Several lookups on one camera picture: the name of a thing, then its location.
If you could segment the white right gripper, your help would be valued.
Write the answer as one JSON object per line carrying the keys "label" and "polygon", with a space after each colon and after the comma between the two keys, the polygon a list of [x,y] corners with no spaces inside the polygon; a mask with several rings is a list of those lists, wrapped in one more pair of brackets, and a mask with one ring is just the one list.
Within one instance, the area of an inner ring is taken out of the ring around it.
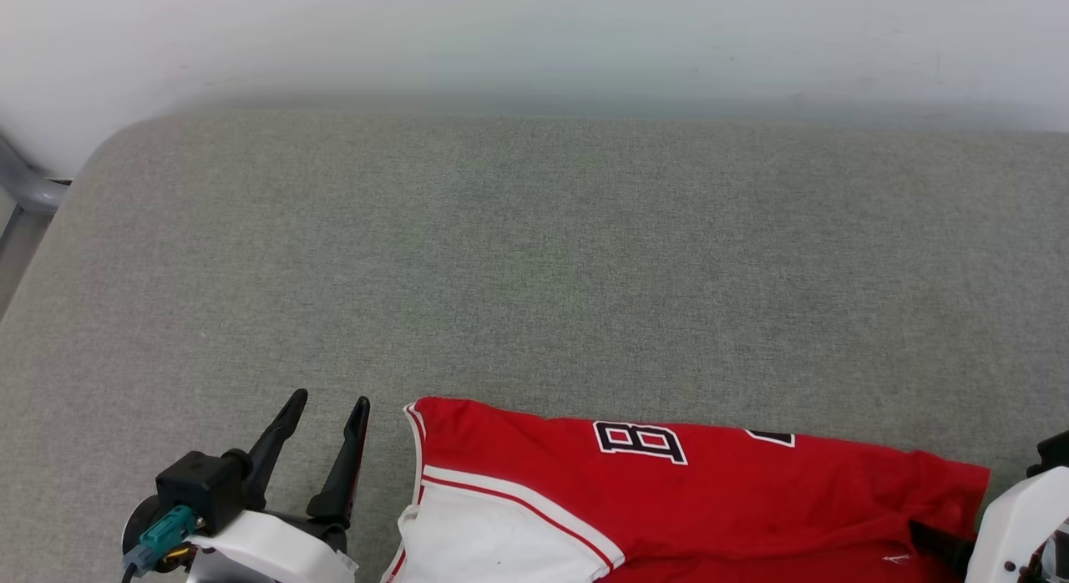
{"label": "white right gripper", "polygon": [[1045,576],[1047,542],[1069,534],[1069,467],[1014,484],[983,513],[977,541],[911,520],[912,544],[948,568],[967,568],[965,583],[1069,583]]}

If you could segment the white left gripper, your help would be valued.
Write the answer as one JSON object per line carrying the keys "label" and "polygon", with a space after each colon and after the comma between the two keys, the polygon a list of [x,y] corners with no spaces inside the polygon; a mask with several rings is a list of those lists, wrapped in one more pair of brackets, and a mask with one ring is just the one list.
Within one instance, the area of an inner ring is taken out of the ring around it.
{"label": "white left gripper", "polygon": [[[246,509],[263,510],[265,492],[282,447],[296,431],[308,389],[291,394],[249,457],[244,478]],[[350,526],[367,438],[371,402],[361,396],[342,430],[342,446],[320,493],[309,500],[307,515],[321,525]],[[355,583],[358,564],[347,554],[275,515],[244,511],[214,536],[191,536],[197,549],[188,583]]]}

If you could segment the red Bulls basketball jersey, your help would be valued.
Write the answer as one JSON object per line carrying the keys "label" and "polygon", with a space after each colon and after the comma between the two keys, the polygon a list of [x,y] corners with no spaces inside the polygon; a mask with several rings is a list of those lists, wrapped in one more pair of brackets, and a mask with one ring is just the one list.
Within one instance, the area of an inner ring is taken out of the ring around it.
{"label": "red Bulls basketball jersey", "polygon": [[413,502],[381,583],[960,583],[909,522],[974,540],[986,467],[840,439],[404,409]]}

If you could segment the black round motor housing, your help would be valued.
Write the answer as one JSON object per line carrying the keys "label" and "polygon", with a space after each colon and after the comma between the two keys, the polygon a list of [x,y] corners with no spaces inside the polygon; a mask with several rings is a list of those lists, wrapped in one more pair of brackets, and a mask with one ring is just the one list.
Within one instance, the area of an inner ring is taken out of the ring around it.
{"label": "black round motor housing", "polygon": [[121,546],[123,555],[140,544],[142,535],[155,525],[164,513],[165,511],[160,509],[160,500],[156,494],[138,503],[123,530]]}

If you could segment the grey fabric sofa cushion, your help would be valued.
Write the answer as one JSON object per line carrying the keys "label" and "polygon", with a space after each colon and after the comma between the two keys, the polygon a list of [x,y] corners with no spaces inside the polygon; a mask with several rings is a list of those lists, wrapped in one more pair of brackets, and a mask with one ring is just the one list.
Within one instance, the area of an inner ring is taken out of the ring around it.
{"label": "grey fabric sofa cushion", "polygon": [[310,393],[301,513],[372,404],[350,546],[410,498],[402,408],[752,426],[1014,484],[1069,429],[1069,135],[233,111],[120,131],[0,319],[0,583],[119,583],[187,451]]}

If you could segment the grey metal sofa frame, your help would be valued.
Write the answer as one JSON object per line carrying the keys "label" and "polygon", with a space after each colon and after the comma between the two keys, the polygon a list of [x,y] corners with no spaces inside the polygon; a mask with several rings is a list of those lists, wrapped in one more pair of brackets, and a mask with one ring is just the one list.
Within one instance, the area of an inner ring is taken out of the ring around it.
{"label": "grey metal sofa frame", "polygon": [[0,134],[0,190],[15,206],[0,232],[0,256],[7,249],[14,228],[24,214],[53,216],[68,194],[69,180],[43,177]]}

